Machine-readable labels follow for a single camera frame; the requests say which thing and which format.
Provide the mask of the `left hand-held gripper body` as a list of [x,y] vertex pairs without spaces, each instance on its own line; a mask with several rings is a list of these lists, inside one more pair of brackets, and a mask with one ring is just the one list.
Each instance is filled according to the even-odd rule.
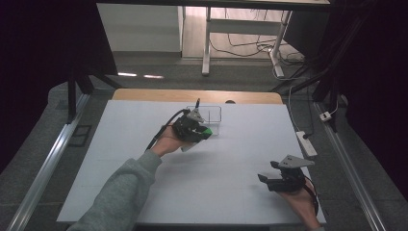
[[172,124],[172,129],[176,137],[181,141],[183,141],[183,138],[188,134],[188,132],[198,128],[197,122],[187,118],[187,113],[189,112],[190,110],[184,110],[183,115],[177,118]]

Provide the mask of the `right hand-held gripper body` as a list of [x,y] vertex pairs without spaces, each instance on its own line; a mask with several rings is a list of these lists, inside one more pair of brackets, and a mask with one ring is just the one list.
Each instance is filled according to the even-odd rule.
[[306,184],[303,167],[313,166],[314,161],[305,160],[293,155],[287,155],[281,162],[281,179],[268,179],[268,189],[271,192],[294,193]]

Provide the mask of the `clear plastic desk organizer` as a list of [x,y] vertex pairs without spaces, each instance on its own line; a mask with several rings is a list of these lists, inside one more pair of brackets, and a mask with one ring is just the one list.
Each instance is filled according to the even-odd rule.
[[206,126],[213,131],[212,136],[217,136],[220,131],[221,108],[219,106],[188,106],[187,118],[198,123],[198,127]]

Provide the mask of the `person's left hand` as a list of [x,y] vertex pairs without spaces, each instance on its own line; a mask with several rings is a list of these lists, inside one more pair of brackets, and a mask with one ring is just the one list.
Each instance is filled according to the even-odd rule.
[[172,153],[182,146],[189,146],[190,142],[179,140],[171,127],[167,126],[164,132],[159,136],[156,143],[151,147],[151,150],[159,157],[165,154]]

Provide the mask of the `person's right hand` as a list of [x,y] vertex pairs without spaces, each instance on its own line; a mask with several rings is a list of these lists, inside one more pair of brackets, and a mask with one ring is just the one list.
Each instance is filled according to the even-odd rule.
[[279,195],[289,204],[306,230],[321,227],[316,216],[313,197],[307,190],[301,189],[298,192],[280,192]]

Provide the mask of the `white power strip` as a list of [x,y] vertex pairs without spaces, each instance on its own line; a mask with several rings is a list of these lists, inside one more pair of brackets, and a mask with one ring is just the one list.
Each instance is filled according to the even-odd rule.
[[309,141],[308,135],[303,131],[298,131],[295,133],[300,145],[303,147],[303,150],[306,152],[308,157],[317,157],[318,153],[313,147],[312,143]]

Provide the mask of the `white table mat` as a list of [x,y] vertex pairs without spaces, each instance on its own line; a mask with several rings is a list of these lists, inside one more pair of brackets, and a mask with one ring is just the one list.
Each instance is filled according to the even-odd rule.
[[[58,216],[77,221],[107,179],[138,158],[186,103],[111,100]],[[140,224],[292,224],[288,204],[259,177],[276,179],[271,162],[300,156],[286,106],[224,104],[214,134],[187,152],[167,154],[140,212]]]

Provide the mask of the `black curtain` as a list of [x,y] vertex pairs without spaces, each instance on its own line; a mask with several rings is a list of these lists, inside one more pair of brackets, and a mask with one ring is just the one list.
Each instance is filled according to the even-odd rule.
[[345,117],[408,200],[408,0],[328,0],[294,12],[290,42],[337,67]]
[[116,74],[96,0],[0,0],[0,173],[69,77]]

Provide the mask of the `aluminium rail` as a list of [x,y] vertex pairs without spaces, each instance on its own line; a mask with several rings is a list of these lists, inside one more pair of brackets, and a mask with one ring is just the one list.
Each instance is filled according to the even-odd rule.
[[368,190],[366,189],[360,175],[357,172],[355,165],[352,163],[343,141],[337,132],[335,132],[327,121],[323,121],[322,125],[327,134],[328,139],[331,141],[332,146],[338,156],[339,162],[342,165],[344,174],[346,175],[351,188],[360,206],[366,216],[366,219],[370,225],[372,231],[387,231],[385,222],[379,214]]
[[24,231],[33,212],[35,211],[46,186],[48,185],[51,176],[58,165],[64,150],[67,147],[68,141],[73,135],[85,107],[90,99],[89,94],[82,94],[78,101],[74,104],[77,114],[73,117],[70,123],[66,123],[57,136],[52,148],[50,149],[46,159],[38,171],[32,185],[25,194],[17,211],[15,212],[12,221],[7,227],[6,231]]

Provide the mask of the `black rectangular frame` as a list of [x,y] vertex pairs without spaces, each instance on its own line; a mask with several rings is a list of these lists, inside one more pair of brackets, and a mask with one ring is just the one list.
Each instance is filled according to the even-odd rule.
[[72,134],[68,145],[72,147],[84,147],[90,135],[91,125],[78,125]]

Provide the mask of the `white desk frame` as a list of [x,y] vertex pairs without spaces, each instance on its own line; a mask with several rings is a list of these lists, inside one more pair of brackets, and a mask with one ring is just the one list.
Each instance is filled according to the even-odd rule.
[[211,33],[221,34],[242,34],[276,36],[276,41],[272,48],[268,49],[268,55],[273,65],[274,74],[283,77],[284,71],[278,60],[278,52],[285,35],[291,11],[282,11],[282,18],[277,21],[260,20],[240,20],[227,18],[212,18],[212,8],[206,8],[205,43],[202,63],[202,75],[208,76],[210,73],[210,38]]

